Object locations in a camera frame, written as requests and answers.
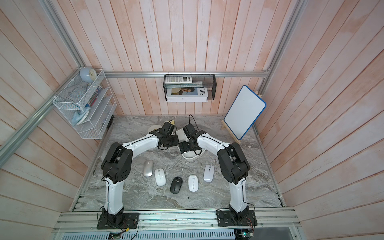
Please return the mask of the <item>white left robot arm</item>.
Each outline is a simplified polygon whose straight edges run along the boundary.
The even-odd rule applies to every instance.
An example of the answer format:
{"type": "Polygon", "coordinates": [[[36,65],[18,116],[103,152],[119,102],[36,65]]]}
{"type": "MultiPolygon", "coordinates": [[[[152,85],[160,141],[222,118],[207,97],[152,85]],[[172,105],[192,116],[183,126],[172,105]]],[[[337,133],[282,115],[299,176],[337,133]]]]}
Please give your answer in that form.
{"type": "Polygon", "coordinates": [[[173,133],[175,127],[172,122],[165,122],[160,129],[153,130],[142,138],[123,144],[115,142],[110,146],[101,165],[107,186],[102,216],[110,224],[117,224],[123,219],[123,186],[131,172],[133,159],[154,148],[163,146],[168,149],[177,146],[179,139],[173,133]]]}

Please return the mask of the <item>white slim computer mouse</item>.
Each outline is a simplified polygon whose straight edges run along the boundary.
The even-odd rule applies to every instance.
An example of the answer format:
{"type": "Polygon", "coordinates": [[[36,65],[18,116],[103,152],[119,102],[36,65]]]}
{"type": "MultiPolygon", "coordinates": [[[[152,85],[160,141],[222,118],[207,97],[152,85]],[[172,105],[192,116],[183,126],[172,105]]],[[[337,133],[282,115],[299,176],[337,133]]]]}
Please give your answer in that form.
{"type": "Polygon", "coordinates": [[[166,176],[163,169],[159,168],[154,171],[155,182],[157,186],[161,187],[166,184],[166,176]]]}

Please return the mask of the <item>white magazine book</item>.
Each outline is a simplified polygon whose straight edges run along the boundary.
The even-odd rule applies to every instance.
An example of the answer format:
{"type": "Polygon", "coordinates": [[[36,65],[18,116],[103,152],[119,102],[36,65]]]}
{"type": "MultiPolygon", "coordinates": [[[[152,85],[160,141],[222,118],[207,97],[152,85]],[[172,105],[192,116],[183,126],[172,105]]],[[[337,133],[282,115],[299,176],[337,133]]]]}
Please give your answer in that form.
{"type": "Polygon", "coordinates": [[[206,103],[208,88],[200,84],[167,85],[166,100],[170,103],[206,103]]]}

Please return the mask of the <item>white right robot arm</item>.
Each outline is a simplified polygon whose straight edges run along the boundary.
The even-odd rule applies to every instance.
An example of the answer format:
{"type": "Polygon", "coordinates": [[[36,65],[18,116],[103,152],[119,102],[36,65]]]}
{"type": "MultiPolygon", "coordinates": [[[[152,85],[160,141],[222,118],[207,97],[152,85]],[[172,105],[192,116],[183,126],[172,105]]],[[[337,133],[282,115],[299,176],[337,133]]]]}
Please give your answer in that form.
{"type": "Polygon", "coordinates": [[[241,146],[236,142],[230,144],[217,140],[205,131],[198,132],[192,124],[176,131],[176,134],[182,154],[205,149],[217,156],[221,173],[230,184],[229,209],[237,218],[245,217],[250,210],[246,202],[246,180],[250,164],[241,146]]]}

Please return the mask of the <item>white plastic storage box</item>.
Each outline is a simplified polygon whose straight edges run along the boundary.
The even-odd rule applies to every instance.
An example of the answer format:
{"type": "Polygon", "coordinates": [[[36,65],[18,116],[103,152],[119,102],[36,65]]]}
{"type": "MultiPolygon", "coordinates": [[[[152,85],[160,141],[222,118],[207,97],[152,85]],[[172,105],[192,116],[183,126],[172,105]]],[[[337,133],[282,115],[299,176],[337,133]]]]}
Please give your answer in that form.
{"type": "Polygon", "coordinates": [[[185,134],[183,129],[177,130],[176,135],[178,136],[179,143],[178,148],[182,154],[182,156],[188,160],[192,161],[200,157],[205,153],[205,149],[193,150],[189,144],[189,138],[185,134]]]}

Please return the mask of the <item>black mesh wall basket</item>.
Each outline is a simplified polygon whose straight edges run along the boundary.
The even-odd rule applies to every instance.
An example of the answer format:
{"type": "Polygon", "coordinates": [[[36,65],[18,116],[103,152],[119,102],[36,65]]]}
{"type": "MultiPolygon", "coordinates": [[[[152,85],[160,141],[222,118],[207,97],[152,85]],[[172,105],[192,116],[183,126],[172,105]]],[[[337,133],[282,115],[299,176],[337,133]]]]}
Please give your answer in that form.
{"type": "Polygon", "coordinates": [[[166,74],[163,88],[169,103],[206,103],[215,99],[214,74],[166,74]]]}

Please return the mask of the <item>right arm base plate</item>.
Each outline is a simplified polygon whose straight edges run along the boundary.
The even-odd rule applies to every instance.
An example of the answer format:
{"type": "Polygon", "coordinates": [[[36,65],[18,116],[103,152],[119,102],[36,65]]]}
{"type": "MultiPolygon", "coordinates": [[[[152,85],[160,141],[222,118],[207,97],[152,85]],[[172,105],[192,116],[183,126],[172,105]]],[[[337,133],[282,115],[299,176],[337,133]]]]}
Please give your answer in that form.
{"type": "Polygon", "coordinates": [[[258,225],[255,211],[247,206],[243,211],[237,213],[230,208],[227,211],[216,210],[216,216],[219,227],[245,226],[255,227],[258,225]]]}

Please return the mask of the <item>silver computer mouse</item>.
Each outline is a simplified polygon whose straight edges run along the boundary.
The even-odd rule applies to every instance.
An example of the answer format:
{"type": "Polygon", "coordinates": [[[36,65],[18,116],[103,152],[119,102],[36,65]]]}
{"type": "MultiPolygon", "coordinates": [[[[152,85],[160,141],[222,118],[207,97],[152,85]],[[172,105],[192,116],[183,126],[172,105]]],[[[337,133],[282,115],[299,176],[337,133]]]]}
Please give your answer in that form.
{"type": "Polygon", "coordinates": [[[154,162],[152,160],[145,161],[143,168],[144,177],[151,177],[153,175],[153,166],[154,162]]]}

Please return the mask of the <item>white calculator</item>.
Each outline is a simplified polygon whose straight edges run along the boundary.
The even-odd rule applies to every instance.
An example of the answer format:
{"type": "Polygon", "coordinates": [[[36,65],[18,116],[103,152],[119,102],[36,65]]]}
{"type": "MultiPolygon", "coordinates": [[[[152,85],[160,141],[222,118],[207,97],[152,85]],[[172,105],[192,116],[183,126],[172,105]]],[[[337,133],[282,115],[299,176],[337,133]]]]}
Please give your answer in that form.
{"type": "Polygon", "coordinates": [[[192,84],[193,80],[188,76],[167,76],[165,78],[166,85],[192,84]]]}

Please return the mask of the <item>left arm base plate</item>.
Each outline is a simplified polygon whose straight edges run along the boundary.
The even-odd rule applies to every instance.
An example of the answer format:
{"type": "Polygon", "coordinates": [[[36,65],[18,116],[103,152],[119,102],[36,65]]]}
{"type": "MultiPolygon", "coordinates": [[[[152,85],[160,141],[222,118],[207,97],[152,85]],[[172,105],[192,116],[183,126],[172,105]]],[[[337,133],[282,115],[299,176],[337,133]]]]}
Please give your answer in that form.
{"type": "Polygon", "coordinates": [[[97,225],[98,230],[109,229],[137,229],[139,213],[124,213],[124,210],[120,210],[115,215],[109,214],[104,208],[97,225]]]}

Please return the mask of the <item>white ribbed computer mouse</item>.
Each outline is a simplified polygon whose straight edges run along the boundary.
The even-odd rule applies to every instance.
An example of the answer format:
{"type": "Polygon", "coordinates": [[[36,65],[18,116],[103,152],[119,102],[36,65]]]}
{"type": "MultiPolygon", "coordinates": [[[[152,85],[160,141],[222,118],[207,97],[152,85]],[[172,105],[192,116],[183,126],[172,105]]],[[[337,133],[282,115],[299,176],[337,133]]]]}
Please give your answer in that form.
{"type": "Polygon", "coordinates": [[[188,186],[190,192],[196,192],[199,190],[199,180],[196,175],[190,175],[188,178],[188,186]]]}

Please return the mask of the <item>white tape roll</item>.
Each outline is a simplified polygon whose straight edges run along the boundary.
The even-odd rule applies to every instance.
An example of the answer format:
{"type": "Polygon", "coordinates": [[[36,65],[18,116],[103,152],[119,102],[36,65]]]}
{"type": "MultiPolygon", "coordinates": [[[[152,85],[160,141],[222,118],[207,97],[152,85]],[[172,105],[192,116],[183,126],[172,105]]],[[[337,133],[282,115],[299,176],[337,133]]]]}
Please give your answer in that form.
{"type": "Polygon", "coordinates": [[[148,133],[155,131],[155,130],[158,130],[158,129],[161,129],[162,127],[163,126],[161,126],[161,125],[153,125],[153,126],[149,127],[148,133]]]}

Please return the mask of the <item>small wooden easel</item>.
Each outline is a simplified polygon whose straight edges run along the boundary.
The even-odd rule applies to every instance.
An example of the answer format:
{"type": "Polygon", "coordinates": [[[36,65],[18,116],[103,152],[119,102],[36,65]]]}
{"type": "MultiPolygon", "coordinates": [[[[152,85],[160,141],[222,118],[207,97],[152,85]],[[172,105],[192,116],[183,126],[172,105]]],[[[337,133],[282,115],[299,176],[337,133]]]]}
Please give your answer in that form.
{"type": "Polygon", "coordinates": [[[229,134],[231,135],[231,137],[233,138],[233,140],[236,142],[236,143],[238,143],[239,145],[241,144],[241,142],[240,142],[240,140],[238,140],[237,138],[236,138],[236,136],[234,135],[234,133],[231,131],[231,129],[229,128],[229,126],[226,124],[226,122],[224,121],[224,120],[222,120],[222,130],[223,129],[226,129],[228,132],[229,132],[229,134]]]}

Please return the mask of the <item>black computer mouse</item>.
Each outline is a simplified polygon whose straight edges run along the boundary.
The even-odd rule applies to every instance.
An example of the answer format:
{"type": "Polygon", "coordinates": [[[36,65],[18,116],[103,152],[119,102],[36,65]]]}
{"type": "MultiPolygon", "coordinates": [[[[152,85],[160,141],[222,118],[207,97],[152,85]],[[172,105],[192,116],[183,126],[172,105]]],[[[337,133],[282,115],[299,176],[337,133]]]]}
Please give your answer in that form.
{"type": "Polygon", "coordinates": [[[183,185],[183,179],[181,177],[175,177],[172,180],[171,187],[170,187],[170,192],[172,194],[178,194],[181,187],[183,185]]]}

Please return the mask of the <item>blue framed whiteboard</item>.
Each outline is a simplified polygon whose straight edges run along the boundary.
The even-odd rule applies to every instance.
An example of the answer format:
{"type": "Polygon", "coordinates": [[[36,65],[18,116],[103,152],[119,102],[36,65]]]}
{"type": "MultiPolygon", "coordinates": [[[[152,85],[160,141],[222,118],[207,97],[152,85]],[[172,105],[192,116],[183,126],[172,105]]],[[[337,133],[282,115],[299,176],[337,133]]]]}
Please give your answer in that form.
{"type": "Polygon", "coordinates": [[[248,86],[242,86],[227,112],[224,122],[236,139],[241,140],[266,106],[266,102],[248,86]]]}

